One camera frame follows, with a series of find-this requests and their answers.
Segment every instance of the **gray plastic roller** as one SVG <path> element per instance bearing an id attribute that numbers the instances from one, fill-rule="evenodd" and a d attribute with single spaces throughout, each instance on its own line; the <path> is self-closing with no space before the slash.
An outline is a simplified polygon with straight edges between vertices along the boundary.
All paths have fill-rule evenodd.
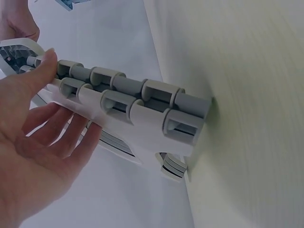
<path id="1" fill-rule="evenodd" d="M 89 81 L 91 70 L 84 68 L 83 66 L 73 65 L 70 69 L 70 75 L 80 81 Z"/>
<path id="2" fill-rule="evenodd" d="M 146 81 L 147 81 L 147 79 L 143 80 L 142 82 L 139 82 L 139 81 L 136 81 L 133 79 L 123 77 L 123 76 L 117 76 L 113 80 L 113 87 L 118 92 L 140 98 L 142 89 L 143 89 L 143 85 Z"/>
<path id="3" fill-rule="evenodd" d="M 182 112 L 205 118 L 210 109 L 211 101 L 184 93 L 177 93 L 174 104 L 178 107 L 178 110 Z"/>

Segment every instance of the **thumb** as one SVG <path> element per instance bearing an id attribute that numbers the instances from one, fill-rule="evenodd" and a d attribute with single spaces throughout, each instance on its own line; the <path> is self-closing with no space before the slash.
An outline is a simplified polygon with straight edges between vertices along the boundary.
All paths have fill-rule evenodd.
<path id="1" fill-rule="evenodd" d="M 17 75 L 16 79 L 27 85 L 30 96 L 33 97 L 55 78 L 56 73 L 57 55 L 54 49 L 51 48 L 44 54 L 39 67 L 31 72 Z"/>

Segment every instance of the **white surface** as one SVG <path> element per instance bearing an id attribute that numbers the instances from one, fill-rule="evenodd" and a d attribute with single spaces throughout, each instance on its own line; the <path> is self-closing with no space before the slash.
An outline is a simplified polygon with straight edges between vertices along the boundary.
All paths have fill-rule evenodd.
<path id="1" fill-rule="evenodd" d="M 40 45 L 61 59 L 103 66 L 128 77 L 161 80 L 141 0 L 94 0 L 67 12 L 55 1 L 30 2 Z M 107 151 L 95 151 L 70 192 L 22 228 L 192 228 L 184 183 L 150 174 Z"/>
<path id="2" fill-rule="evenodd" d="M 304 226 L 299 0 L 145 0 L 165 82 L 212 93 L 187 184 L 196 228 Z"/>

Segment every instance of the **finger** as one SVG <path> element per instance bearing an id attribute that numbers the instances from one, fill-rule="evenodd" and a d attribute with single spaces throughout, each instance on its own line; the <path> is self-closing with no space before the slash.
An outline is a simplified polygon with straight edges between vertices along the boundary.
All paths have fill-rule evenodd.
<path id="1" fill-rule="evenodd" d="M 2 21 L 0 24 L 0 41 L 16 38 L 16 31 L 8 26 L 8 23 Z"/>
<path id="2" fill-rule="evenodd" d="M 43 127 L 35 131 L 30 138 L 35 139 L 44 146 L 49 146 L 59 137 L 72 115 L 72 111 L 60 107 L 56 114 L 53 115 Z"/>
<path id="3" fill-rule="evenodd" d="M 76 178 L 84 166 L 89 162 L 94 149 L 96 148 L 102 128 L 93 123 L 87 130 L 81 143 L 75 148 L 70 157 L 65 158 L 68 166 L 71 167 L 71 175 Z"/>
<path id="4" fill-rule="evenodd" d="M 38 41 L 40 30 L 37 24 L 35 23 L 32 14 L 29 10 L 24 11 L 26 14 L 23 18 L 26 18 L 26 20 L 19 20 L 17 24 L 17 34 L 20 38 L 27 37 L 34 41 Z"/>
<path id="5" fill-rule="evenodd" d="M 53 153 L 60 158 L 68 157 L 75 149 L 79 136 L 87 123 L 87 119 L 75 114 L 64 135 L 58 140 L 58 142 L 50 146 L 50 150 L 54 151 Z"/>
<path id="6" fill-rule="evenodd" d="M 33 131 L 48 121 L 59 110 L 60 106 L 55 103 L 49 103 L 46 106 L 33 108 L 29 111 L 28 117 L 22 127 L 25 135 Z"/>
<path id="7" fill-rule="evenodd" d="M 57 55 L 54 49 L 48 50 L 42 59 L 42 63 L 35 70 L 21 75 L 14 75 L 10 79 L 17 80 L 16 83 L 26 92 L 30 98 L 36 95 L 42 88 L 50 83 L 57 72 Z"/>

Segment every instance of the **wrist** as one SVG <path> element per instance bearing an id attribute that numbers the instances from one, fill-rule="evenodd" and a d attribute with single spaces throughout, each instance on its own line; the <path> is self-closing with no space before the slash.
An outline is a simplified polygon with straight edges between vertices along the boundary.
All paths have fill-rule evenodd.
<path id="1" fill-rule="evenodd" d="M 18 223 L 11 215 L 5 201 L 0 198 L 0 227 L 1 228 L 18 228 Z"/>

